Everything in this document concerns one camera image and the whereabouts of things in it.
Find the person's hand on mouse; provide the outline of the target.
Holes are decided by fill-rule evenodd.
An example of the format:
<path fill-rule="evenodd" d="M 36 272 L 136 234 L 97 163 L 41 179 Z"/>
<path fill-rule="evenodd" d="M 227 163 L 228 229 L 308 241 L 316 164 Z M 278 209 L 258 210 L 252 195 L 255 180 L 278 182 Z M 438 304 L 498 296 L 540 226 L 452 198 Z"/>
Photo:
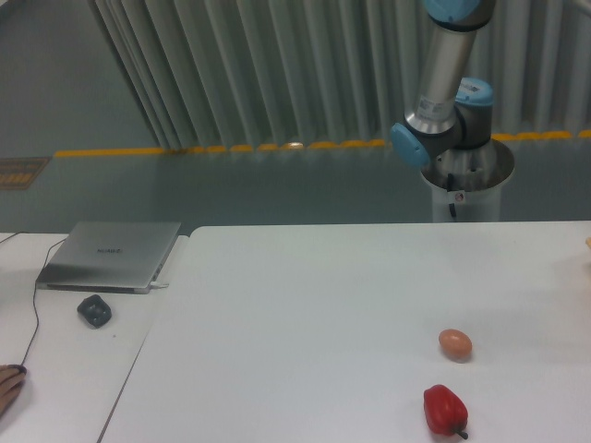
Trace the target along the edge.
<path fill-rule="evenodd" d="M 0 370 L 0 414 L 6 410 L 19 396 L 26 380 L 26 374 L 20 374 L 15 369 L 9 369 L 9 365 L 1 365 Z"/>

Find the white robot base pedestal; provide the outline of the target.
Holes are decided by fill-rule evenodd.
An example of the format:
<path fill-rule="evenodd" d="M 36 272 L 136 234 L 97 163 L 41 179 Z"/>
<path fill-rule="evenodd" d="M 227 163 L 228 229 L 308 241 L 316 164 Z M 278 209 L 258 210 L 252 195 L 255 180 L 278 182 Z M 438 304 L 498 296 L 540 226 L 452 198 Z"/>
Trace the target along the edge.
<path fill-rule="evenodd" d="M 512 151 L 492 139 L 473 150 L 447 150 L 421 170 L 434 222 L 497 222 L 502 189 L 515 167 Z"/>

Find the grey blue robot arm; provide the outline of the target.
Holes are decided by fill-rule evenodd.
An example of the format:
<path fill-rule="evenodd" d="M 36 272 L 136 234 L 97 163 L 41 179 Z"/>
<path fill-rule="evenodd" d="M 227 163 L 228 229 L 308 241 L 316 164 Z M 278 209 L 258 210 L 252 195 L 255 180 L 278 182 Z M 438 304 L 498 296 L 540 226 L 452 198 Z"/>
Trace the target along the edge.
<path fill-rule="evenodd" d="M 408 164 L 424 167 L 461 144 L 467 132 L 456 95 L 476 33 L 492 18 L 494 1 L 425 1 L 435 24 L 414 103 L 392 126 L 392 146 Z"/>

